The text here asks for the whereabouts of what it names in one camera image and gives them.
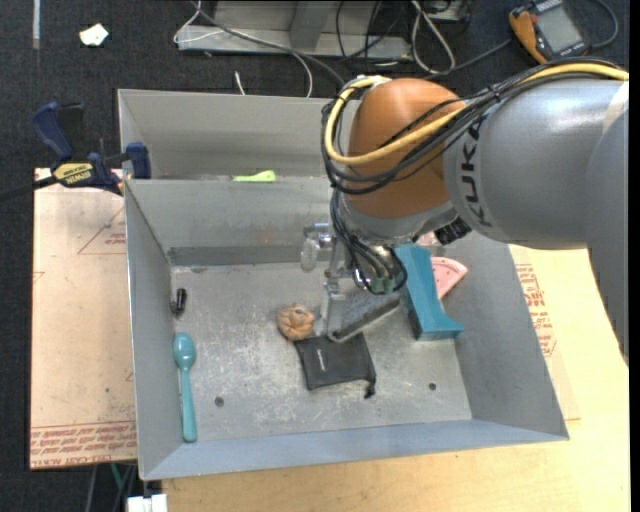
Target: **cardboard sheet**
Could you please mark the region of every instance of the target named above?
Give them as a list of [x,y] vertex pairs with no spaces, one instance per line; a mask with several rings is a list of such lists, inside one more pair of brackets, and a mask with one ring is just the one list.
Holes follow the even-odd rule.
[[540,348],[544,355],[558,397],[562,416],[565,421],[580,419],[578,404],[571,388],[571,382],[562,358],[562,353],[553,328],[553,318],[545,302],[544,290],[540,287],[535,268],[535,255],[544,251],[534,251],[524,247],[511,246],[511,255],[518,272],[520,285],[524,292],[533,326],[538,335]]
[[35,194],[32,469],[136,458],[124,201]]

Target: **blue clamp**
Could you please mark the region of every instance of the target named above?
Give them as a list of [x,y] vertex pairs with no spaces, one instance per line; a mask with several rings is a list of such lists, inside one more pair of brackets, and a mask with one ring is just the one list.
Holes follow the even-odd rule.
[[87,155],[87,160],[89,160],[93,166],[94,172],[92,173],[93,176],[91,179],[83,183],[82,186],[101,188],[119,195],[120,188],[118,187],[118,183],[120,183],[121,180],[117,174],[105,168],[102,157],[98,153],[92,152]]
[[149,152],[142,142],[132,142],[125,153],[133,165],[133,177],[148,180],[151,178]]
[[416,339],[432,341],[456,338],[464,327],[449,318],[442,309],[429,251],[417,246],[403,246],[396,248],[395,253],[407,270],[405,303]]
[[73,148],[58,123],[58,103],[52,101],[31,116],[31,125],[45,146],[58,156],[54,168],[73,156]]

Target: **yellow cable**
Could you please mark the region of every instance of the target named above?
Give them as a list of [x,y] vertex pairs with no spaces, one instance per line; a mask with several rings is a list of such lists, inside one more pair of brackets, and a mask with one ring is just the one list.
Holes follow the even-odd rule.
[[[563,73],[574,73],[574,72],[582,72],[582,73],[594,73],[600,74],[603,76],[607,76],[609,78],[613,78],[615,80],[627,81],[629,80],[629,73],[627,71],[623,71],[616,68],[611,68],[609,66],[604,66],[601,64],[594,63],[570,63],[564,64],[560,66],[555,66],[552,68],[543,69],[530,77],[527,77],[522,82],[528,82],[530,80],[544,78],[547,76],[553,76]],[[340,112],[344,109],[349,96],[354,92],[354,89],[364,89],[366,87],[371,87],[372,85],[382,83],[383,81],[389,81],[389,79],[384,79],[380,76],[375,77],[367,77],[362,80],[358,80],[353,82],[346,88],[342,93],[340,93],[339,98],[343,101],[336,102],[336,104],[331,109],[329,113],[329,118],[327,120],[327,126],[324,133],[324,145],[327,151],[327,154],[331,160],[336,162],[345,164],[345,165],[361,165],[371,162],[373,160],[377,160],[379,158],[383,158],[394,151],[403,148],[404,146],[416,142],[417,140],[423,139],[432,135],[437,130],[439,130],[442,126],[447,124],[461,109],[455,110],[441,117],[437,121],[433,121],[427,125],[422,126],[418,130],[414,132],[410,132],[404,137],[393,141],[391,144],[387,144],[381,148],[378,148],[369,153],[365,153],[364,155],[359,156],[344,156],[338,153],[333,147],[333,141],[331,140],[331,134],[333,133],[334,126],[338,119]]]

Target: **black floor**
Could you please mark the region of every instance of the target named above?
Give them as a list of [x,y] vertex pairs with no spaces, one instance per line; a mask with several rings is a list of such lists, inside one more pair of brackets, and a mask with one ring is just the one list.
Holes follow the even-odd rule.
[[[40,49],[33,48],[33,3],[0,0],[0,193],[26,185],[31,170],[53,162],[36,139],[30,115],[51,100],[86,104],[89,146],[104,138],[107,154],[119,151],[118,88],[197,90],[238,93],[234,72],[248,94],[304,96],[306,79],[300,64],[286,55],[185,55],[172,43],[175,30],[193,13],[189,2],[152,0],[41,0]],[[492,48],[511,36],[508,12],[524,0],[475,0],[465,25],[444,28],[458,62]],[[595,0],[574,0],[576,15],[594,41],[607,38],[612,23]],[[619,35],[595,53],[629,68],[630,2],[608,0],[619,21]],[[214,2],[203,2],[211,12]],[[388,2],[382,5],[387,9]],[[408,2],[395,2],[407,12]],[[78,32],[102,23],[111,37],[102,48],[86,48]],[[404,30],[402,23],[397,30]],[[421,39],[429,49],[429,38]],[[440,52],[437,46],[433,52]],[[357,62],[324,59],[344,79],[366,72]],[[436,57],[435,63],[441,64]],[[526,69],[532,61],[516,43],[495,55],[443,78],[460,95]],[[312,66],[316,97],[330,97],[337,85]],[[396,75],[421,73],[401,65]],[[92,467],[31,472],[27,463],[31,322],[33,201],[29,195],[0,203],[0,512],[85,510]],[[130,471],[119,465],[121,475]],[[95,474],[93,509],[119,510],[112,468]],[[139,482],[123,494],[139,494]]]

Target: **pink object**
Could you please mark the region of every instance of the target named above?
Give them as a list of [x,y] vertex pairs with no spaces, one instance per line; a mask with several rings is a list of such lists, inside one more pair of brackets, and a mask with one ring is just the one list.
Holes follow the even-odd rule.
[[451,288],[458,284],[468,272],[467,267],[451,258],[431,258],[431,266],[438,299],[449,293]]

